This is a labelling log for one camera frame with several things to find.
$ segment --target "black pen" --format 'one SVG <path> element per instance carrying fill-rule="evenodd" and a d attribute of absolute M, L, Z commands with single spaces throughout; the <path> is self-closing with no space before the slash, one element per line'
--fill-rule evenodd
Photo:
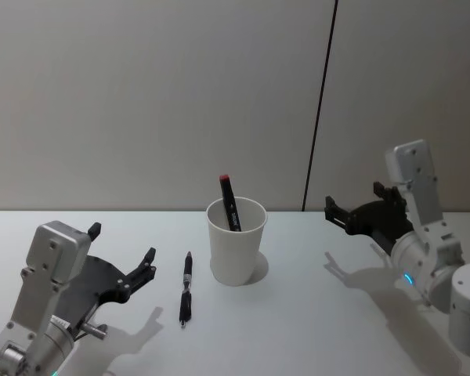
<path fill-rule="evenodd" d="M 230 228 L 230 231 L 240 232 L 242 231 L 242 228 L 240 227 L 237 204 L 235 203 L 235 196 L 233 195 L 230 177 L 228 175 L 219 176 L 219 183 L 221 184 L 222 202 L 225 205 L 228 227 Z"/>
<path fill-rule="evenodd" d="M 185 269 L 183 272 L 183 293 L 181 295 L 181 308 L 179 309 L 179 322 L 181 327 L 185 327 L 186 323 L 191 319 L 191 272 L 193 268 L 193 258 L 191 252 L 188 252 L 185 258 Z"/>

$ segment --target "paper cup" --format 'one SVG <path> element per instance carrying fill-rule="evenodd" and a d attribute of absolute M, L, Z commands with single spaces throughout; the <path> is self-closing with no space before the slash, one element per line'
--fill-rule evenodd
<path fill-rule="evenodd" d="M 207 208 L 211 241 L 211 270 L 216 280 L 241 286 L 252 275 L 268 215 L 256 201 L 235 197 L 241 232 L 230 231 L 222 198 Z"/>

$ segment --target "blue indicator light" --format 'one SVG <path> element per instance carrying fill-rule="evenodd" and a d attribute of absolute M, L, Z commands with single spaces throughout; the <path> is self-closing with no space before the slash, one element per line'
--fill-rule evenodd
<path fill-rule="evenodd" d="M 410 277 L 409 274 L 404 273 L 404 278 L 406 278 L 407 281 L 408 281 L 410 284 L 414 284 L 413 279 Z"/>

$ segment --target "white wall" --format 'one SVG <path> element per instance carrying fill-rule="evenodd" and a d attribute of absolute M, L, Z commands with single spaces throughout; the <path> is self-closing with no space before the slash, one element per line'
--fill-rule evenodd
<path fill-rule="evenodd" d="M 340 0 L 308 209 L 389 183 L 385 151 L 426 138 L 445 209 L 470 210 L 470 0 Z"/>
<path fill-rule="evenodd" d="M 0 0 L 0 208 L 300 208 L 333 3 Z"/>

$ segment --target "white table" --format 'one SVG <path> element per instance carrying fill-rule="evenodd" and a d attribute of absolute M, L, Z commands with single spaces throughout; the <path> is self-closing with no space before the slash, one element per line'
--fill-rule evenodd
<path fill-rule="evenodd" d="M 209 269 L 201 212 L 0 212 L 0 330 L 20 289 L 35 228 L 58 219 L 103 232 L 90 254 L 127 273 L 150 246 L 157 275 L 125 305 L 96 314 L 104 342 L 80 341 L 61 376 L 470 376 L 447 340 L 447 318 L 417 305 L 366 237 L 348 237 L 323 213 L 270 213 L 258 283 L 225 287 Z M 470 214 L 446 220 L 470 261 Z M 193 319 L 178 323 L 185 255 L 193 252 Z M 324 268 L 325 252 L 345 271 Z"/>

